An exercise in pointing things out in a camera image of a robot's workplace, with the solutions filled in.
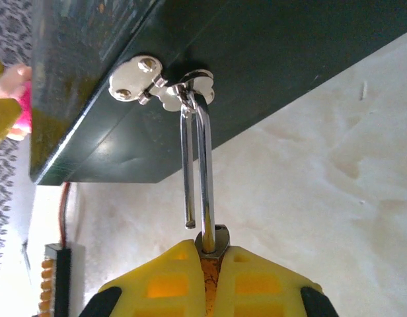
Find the chrome u-shaped hook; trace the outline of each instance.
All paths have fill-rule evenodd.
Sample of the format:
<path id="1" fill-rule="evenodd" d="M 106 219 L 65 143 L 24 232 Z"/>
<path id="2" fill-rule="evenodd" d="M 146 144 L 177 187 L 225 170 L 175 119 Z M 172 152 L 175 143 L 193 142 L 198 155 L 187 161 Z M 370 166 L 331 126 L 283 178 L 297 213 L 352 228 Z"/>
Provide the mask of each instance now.
<path id="1" fill-rule="evenodd" d="M 202 248 L 206 254 L 215 251 L 215 219 L 212 176 L 211 124 L 205 98 L 186 87 L 179 86 L 177 95 L 182 101 L 180 130 L 184 175 L 184 208 L 186 228 L 195 227 L 194 176 L 192 148 L 192 115 L 196 115 L 198 158 L 201 188 Z"/>

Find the pink toy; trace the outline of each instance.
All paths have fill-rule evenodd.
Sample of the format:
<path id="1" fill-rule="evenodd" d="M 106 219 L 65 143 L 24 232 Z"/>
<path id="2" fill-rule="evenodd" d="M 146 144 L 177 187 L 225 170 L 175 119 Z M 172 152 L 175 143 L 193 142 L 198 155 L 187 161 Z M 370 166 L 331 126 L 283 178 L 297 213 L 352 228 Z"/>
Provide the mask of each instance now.
<path id="1" fill-rule="evenodd" d="M 14 98 L 22 108 L 22 114 L 7 137 L 21 141 L 32 133 L 31 91 L 32 68 L 17 64 L 0 76 L 0 98 Z"/>
<path id="2" fill-rule="evenodd" d="M 13 129 L 20 129 L 27 133 L 32 133 L 32 107 L 30 105 L 32 83 L 30 81 L 24 84 L 26 90 L 20 98 L 16 98 L 22 108 L 22 114 L 17 122 L 14 124 Z"/>

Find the black rubber edge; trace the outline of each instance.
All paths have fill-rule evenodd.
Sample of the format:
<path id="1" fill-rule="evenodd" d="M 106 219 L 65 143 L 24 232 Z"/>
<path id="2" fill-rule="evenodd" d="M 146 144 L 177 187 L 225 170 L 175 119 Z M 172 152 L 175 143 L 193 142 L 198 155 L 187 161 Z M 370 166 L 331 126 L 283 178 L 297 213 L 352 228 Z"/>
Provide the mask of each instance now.
<path id="1" fill-rule="evenodd" d="M 327 296 L 312 287 L 302 287 L 301 296 L 307 317 L 338 317 Z"/>
<path id="2" fill-rule="evenodd" d="M 96 294 L 79 317 L 110 317 L 121 295 L 122 289 L 119 287 L 110 287 Z"/>

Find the white wall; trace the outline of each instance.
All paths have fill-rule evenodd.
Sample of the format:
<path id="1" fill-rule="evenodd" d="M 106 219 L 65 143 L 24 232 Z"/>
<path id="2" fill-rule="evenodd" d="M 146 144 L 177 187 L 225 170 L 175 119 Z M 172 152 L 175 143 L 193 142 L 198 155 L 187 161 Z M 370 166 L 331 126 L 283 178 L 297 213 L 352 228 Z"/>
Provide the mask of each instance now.
<path id="1" fill-rule="evenodd" d="M 320 283 L 340 316 L 407 316 L 407 34 L 213 160 L 216 219 L 233 244 Z M 80 184 L 77 194 L 71 236 L 86 247 L 86 301 L 198 233 L 182 224 L 179 172 L 159 184 Z"/>
<path id="2" fill-rule="evenodd" d="M 8 179 L 13 185 L 7 188 L 11 192 L 11 199 L 7 203 L 9 210 L 6 211 L 10 218 L 9 224 L 5 226 L 5 247 L 0 259 L 0 316 L 8 313 L 9 316 L 28 316 L 26 309 L 34 299 L 31 297 L 30 281 L 21 253 L 22 243 L 28 237 L 36 189 L 28 176 L 30 138 L 19 142 L 17 147 L 11 153 L 14 155 L 14 162 L 9 161 L 15 168 L 15 174 Z M 17 305 L 14 305 L 14 298 L 17 298 Z"/>

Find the red wire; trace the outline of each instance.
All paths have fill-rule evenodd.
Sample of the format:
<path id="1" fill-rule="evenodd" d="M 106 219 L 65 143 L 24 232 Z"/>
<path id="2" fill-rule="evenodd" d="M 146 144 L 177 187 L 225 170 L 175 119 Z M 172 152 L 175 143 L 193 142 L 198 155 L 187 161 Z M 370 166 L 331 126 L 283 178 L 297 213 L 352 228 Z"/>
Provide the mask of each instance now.
<path id="1" fill-rule="evenodd" d="M 65 227 L 65 209 L 67 205 L 67 197 L 69 195 L 70 183 L 64 183 L 61 201 L 59 203 L 59 235 L 61 236 L 61 245 L 63 248 L 67 245 L 66 227 Z"/>

